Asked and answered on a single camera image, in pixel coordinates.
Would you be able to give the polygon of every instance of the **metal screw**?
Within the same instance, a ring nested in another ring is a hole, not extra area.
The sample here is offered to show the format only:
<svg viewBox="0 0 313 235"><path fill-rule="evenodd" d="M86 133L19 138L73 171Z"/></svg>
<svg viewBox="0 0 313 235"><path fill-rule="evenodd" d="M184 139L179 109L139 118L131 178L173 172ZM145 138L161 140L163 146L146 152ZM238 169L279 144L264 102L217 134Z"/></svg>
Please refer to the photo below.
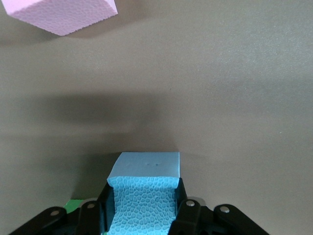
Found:
<svg viewBox="0 0 313 235"><path fill-rule="evenodd" d="M230 212L229 208L226 207L226 206L220 207L220 210L221 210L221 212L223 212L223 213L229 213L229 212Z"/></svg>
<svg viewBox="0 0 313 235"><path fill-rule="evenodd" d="M51 212L51 216L56 216L56 215L58 215L60 212L59 211L53 211L53 212Z"/></svg>
<svg viewBox="0 0 313 235"><path fill-rule="evenodd" d="M91 208L94 208L94 203L90 203L88 206L87 206L88 209L91 209Z"/></svg>
<svg viewBox="0 0 313 235"><path fill-rule="evenodd" d="M189 200L189 201L186 202L186 205L189 206L189 207L194 207L195 206L195 202Z"/></svg>

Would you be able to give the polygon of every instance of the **cube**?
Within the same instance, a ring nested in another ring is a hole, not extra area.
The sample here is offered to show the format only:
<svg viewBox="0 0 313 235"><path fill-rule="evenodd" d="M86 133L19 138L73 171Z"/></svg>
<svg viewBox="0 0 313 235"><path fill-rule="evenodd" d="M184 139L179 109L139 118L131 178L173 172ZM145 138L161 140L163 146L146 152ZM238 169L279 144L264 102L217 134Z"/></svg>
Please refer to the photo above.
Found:
<svg viewBox="0 0 313 235"><path fill-rule="evenodd" d="M2 0L8 15L60 36L117 14L114 0Z"/></svg>

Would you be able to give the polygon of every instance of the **gray table surface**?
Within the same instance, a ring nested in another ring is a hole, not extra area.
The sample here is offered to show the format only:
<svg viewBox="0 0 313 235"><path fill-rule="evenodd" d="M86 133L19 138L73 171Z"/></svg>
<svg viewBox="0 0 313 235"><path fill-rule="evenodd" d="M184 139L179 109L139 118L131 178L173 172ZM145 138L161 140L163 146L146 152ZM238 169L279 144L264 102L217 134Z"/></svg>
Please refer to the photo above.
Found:
<svg viewBox="0 0 313 235"><path fill-rule="evenodd" d="M58 37L0 5L0 234L97 196L122 151L180 151L188 195L313 231L313 1L116 0Z"/></svg>

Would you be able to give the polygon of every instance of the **foam block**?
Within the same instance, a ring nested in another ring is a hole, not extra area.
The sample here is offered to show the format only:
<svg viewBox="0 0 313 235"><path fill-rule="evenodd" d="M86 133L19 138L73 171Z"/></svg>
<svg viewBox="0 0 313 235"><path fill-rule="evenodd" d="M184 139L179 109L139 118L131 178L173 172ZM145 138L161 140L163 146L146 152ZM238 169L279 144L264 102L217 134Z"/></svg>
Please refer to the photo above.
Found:
<svg viewBox="0 0 313 235"><path fill-rule="evenodd" d="M63 36L117 14L114 0L2 0L8 15Z"/></svg>
<svg viewBox="0 0 313 235"><path fill-rule="evenodd" d="M108 235L167 235L179 177L179 153L122 153L108 177L115 200Z"/></svg>

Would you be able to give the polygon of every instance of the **blue foam block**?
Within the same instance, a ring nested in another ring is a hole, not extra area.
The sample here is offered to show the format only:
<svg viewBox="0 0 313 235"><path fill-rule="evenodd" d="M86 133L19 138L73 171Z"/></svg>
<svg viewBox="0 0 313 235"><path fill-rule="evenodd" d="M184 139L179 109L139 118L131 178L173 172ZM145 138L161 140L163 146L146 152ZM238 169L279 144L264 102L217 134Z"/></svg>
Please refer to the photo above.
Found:
<svg viewBox="0 0 313 235"><path fill-rule="evenodd" d="M108 235L168 234L176 217L179 153L123 153L108 183L115 200Z"/></svg>
<svg viewBox="0 0 313 235"><path fill-rule="evenodd" d="M114 164L109 178L115 176L179 178L179 152L122 153Z"/></svg>

